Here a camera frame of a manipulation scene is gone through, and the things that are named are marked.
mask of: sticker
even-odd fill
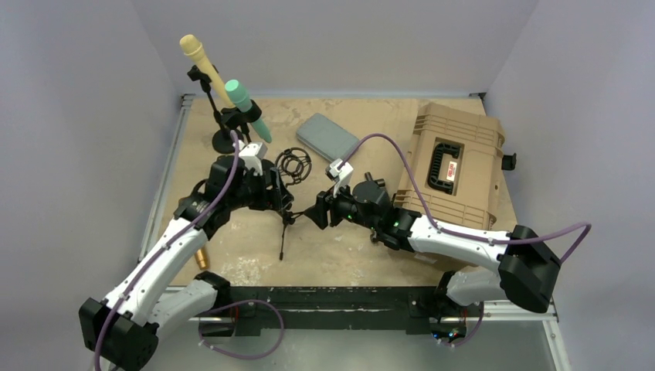
[[[451,161],[448,165],[448,172],[446,173],[446,179],[453,182],[455,180],[455,173],[457,172],[457,163]]]

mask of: microphone stand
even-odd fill
[[[248,128],[248,123],[245,120],[241,111],[238,108],[223,108],[220,112],[216,108],[216,103],[212,97],[212,86],[210,83],[212,80],[205,73],[200,72],[198,67],[194,65],[187,72],[188,77],[191,81],[200,81],[200,87],[202,91],[207,94],[209,99],[209,104],[212,105],[214,121],[219,125],[219,130],[212,137],[212,147],[214,151],[217,151],[220,154],[228,155],[234,152],[234,147],[232,146],[232,139],[229,136],[231,130],[236,131],[236,135],[239,137],[240,141],[243,141],[244,136],[248,143],[250,140],[250,129]]]

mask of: gray wall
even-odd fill
[[[575,370],[655,369],[653,19],[652,1],[540,1],[487,95],[519,221],[594,223],[555,292]]]
[[[135,265],[177,94],[128,0],[3,2],[0,68],[0,369],[83,369],[77,310]]]
[[[416,96],[486,91],[537,0],[133,3],[184,92],[199,92],[178,45],[193,33],[255,93]]]

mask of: yellow microphone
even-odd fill
[[[193,63],[198,67],[200,72],[209,76],[212,79],[212,88],[222,99],[223,103],[227,108],[234,107],[234,104],[227,96],[225,91],[225,83],[221,79],[221,76],[212,65],[212,62],[207,58],[205,54],[205,49],[202,47],[202,43],[198,40],[197,37],[193,35],[187,35],[180,39],[180,47],[184,51],[185,55],[193,61]]]

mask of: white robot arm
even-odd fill
[[[372,241],[394,250],[441,254],[485,268],[444,275],[439,287],[458,305],[509,299],[529,311],[548,309],[560,260],[543,242],[503,244],[537,237],[534,231],[525,226],[510,232],[475,230],[438,220],[431,223],[426,215],[394,207],[384,180],[373,180],[369,173],[351,190],[352,172],[352,166],[340,158],[326,168],[334,186],[319,193],[314,206],[304,213],[321,229],[347,220],[370,228]]]
[[[282,216],[289,213],[293,196],[280,181],[273,163],[263,159],[266,146],[239,143],[239,149],[231,184],[226,183],[235,159],[219,157],[212,164],[209,177],[181,200],[175,218],[139,265],[102,301],[89,298],[82,305],[80,324],[88,349],[95,350],[101,343],[100,354],[105,359],[125,370],[140,369],[151,358],[158,340],[173,328],[219,302],[230,302],[229,282],[209,272],[196,277],[173,297],[163,301],[160,297],[184,263],[229,221],[234,209],[270,209]],[[204,192],[199,191],[202,184]],[[210,208],[225,187],[223,198]],[[179,233],[182,234],[171,242]],[[100,336],[106,322],[106,335]]]

